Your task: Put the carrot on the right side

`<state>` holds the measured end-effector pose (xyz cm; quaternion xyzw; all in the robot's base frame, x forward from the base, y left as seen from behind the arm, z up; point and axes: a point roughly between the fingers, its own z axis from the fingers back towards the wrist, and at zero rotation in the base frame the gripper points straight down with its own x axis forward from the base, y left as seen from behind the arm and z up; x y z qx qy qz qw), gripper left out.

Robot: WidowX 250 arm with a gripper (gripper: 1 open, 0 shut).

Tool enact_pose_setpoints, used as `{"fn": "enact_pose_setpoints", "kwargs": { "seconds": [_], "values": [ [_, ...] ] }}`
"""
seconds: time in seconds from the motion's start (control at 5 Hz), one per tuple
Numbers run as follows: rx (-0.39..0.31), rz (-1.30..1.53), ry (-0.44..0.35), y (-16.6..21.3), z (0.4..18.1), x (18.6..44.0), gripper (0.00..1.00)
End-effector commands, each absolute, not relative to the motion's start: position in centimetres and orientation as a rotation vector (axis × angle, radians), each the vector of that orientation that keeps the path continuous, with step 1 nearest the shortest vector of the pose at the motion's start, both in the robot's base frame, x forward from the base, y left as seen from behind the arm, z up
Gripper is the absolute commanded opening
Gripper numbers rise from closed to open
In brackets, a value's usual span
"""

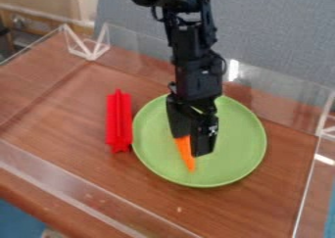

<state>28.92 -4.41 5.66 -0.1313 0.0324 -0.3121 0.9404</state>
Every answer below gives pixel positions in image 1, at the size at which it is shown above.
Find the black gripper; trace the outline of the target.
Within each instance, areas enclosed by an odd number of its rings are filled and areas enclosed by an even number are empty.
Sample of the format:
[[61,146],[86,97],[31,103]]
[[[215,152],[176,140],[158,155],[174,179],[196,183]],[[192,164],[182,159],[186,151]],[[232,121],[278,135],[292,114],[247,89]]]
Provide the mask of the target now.
[[172,51],[175,82],[168,85],[167,119],[174,138],[191,133],[195,158],[215,150],[219,118],[215,100],[223,94],[226,59],[212,49],[218,42],[212,23],[172,21],[167,24],[167,41]]

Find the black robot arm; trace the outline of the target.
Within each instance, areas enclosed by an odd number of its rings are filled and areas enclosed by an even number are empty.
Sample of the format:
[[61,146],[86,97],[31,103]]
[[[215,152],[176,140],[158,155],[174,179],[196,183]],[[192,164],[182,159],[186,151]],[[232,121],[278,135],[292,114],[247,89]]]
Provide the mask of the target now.
[[186,137],[191,156],[214,152],[219,134],[215,100],[223,95],[226,59],[218,42],[211,0],[131,0],[164,24],[175,81],[168,84],[167,118],[174,138]]

